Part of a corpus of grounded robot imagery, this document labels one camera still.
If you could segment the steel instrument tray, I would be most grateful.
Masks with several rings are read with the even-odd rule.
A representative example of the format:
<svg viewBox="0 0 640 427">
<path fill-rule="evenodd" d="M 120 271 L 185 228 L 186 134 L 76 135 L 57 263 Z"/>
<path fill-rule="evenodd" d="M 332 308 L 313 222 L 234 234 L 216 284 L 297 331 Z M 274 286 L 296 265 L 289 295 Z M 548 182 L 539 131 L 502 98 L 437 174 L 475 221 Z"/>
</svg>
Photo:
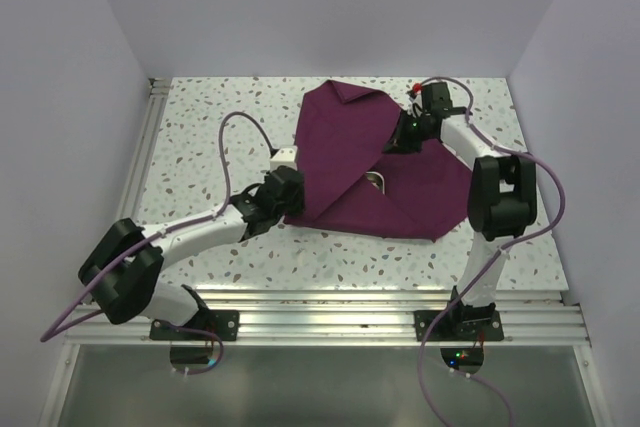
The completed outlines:
<svg viewBox="0 0 640 427">
<path fill-rule="evenodd" d="M 375 171 L 368 171 L 365 173 L 366 179 L 382 194 L 385 193 L 385 179 L 384 177 Z"/>
</svg>

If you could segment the purple cloth mat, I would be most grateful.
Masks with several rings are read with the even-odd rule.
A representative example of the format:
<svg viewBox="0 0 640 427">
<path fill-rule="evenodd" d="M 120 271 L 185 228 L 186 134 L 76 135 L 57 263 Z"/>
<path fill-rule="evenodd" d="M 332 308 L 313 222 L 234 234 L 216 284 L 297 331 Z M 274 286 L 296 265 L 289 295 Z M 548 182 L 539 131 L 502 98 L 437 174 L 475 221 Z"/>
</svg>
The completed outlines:
<svg viewBox="0 0 640 427">
<path fill-rule="evenodd" d="M 467 217 L 471 171 L 439 141 L 384 154 L 400 106 L 386 93 L 327 80 L 303 96 L 295 144 L 305 209 L 287 224 L 435 241 Z M 365 177 L 385 179 L 385 193 Z"/>
</svg>

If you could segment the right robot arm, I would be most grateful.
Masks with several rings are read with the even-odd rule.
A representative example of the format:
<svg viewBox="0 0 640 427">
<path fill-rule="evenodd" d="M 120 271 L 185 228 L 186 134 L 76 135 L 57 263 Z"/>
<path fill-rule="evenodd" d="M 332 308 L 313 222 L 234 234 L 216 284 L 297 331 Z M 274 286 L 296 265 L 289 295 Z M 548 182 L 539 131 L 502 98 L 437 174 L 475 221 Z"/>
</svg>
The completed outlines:
<svg viewBox="0 0 640 427">
<path fill-rule="evenodd" d="M 538 213 L 536 166 L 491 140 L 471 119 L 469 106 L 454 106 L 443 77 L 414 85 L 411 109 L 401 113 L 384 147 L 388 154 L 417 153 L 428 140 L 452 149 L 471 170 L 467 218 L 474 232 L 463 275 L 441 311 L 417 310 L 415 332 L 423 342 L 501 341 L 496 307 L 508 242 L 524 235 Z"/>
</svg>

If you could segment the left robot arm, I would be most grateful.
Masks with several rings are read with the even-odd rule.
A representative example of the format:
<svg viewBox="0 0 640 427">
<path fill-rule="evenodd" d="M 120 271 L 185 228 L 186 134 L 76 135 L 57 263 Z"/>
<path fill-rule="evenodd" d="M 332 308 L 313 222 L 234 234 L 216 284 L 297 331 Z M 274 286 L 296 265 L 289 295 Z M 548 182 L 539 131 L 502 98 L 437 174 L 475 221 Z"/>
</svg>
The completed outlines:
<svg viewBox="0 0 640 427">
<path fill-rule="evenodd" d="M 211 248 L 262 235 L 303 210 L 303 174 L 280 166 L 209 211 L 147 227 L 129 218 L 115 222 L 78 278 L 113 325 L 144 316 L 154 323 L 153 340 L 232 341 L 237 312 L 209 309 L 193 288 L 161 281 L 162 272 Z"/>
</svg>

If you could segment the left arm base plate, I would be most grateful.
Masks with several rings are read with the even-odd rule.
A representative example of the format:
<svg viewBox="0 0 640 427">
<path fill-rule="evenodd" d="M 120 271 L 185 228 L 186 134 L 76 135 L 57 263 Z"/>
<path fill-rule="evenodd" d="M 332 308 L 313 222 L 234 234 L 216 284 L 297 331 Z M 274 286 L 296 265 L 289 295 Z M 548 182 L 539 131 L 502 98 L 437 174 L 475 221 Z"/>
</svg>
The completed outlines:
<svg viewBox="0 0 640 427">
<path fill-rule="evenodd" d="M 149 338 L 153 341 L 204 341 L 215 334 L 223 342 L 237 340 L 240 313 L 237 310 L 199 311 L 185 326 L 169 326 L 154 320 Z"/>
</svg>

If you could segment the aluminium frame rails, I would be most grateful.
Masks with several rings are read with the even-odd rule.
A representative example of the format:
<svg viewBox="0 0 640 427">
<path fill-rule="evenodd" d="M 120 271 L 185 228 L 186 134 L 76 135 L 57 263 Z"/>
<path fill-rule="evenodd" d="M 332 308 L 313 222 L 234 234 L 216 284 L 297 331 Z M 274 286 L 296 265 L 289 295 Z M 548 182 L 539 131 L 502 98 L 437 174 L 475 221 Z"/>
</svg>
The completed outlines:
<svg viewBox="0 0 640 427">
<path fill-rule="evenodd" d="M 265 143 L 290 139 L 317 77 L 174 77 L 155 81 L 121 216 L 143 222 L 198 213 L 256 178 Z M 461 276 L 471 228 L 436 241 L 376 240 L 280 225 L 239 246 L 182 261 L 165 275 L 214 309 L 240 313 L 223 364 L 189 381 L 230 393 L 223 424 L 436 424 L 419 386 L 458 426 L 607 426 L 582 312 L 563 301 L 566 277 L 547 218 L 512 253 L 499 284 L 505 339 L 487 342 L 474 382 L 436 366 L 413 311 L 441 308 Z"/>
</svg>

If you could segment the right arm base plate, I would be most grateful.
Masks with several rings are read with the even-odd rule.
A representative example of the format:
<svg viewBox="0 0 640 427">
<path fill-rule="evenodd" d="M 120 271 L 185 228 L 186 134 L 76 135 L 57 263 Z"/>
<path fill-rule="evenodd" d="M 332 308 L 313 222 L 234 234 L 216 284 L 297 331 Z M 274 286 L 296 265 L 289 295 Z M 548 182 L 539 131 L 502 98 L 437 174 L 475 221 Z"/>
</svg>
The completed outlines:
<svg viewBox="0 0 640 427">
<path fill-rule="evenodd" d="M 416 339 L 422 341 L 428 328 L 440 314 L 438 310 L 413 312 Z M 500 314 L 497 310 L 471 309 L 462 313 L 451 311 L 440 320 L 427 336 L 428 342 L 499 342 L 505 339 Z"/>
</svg>

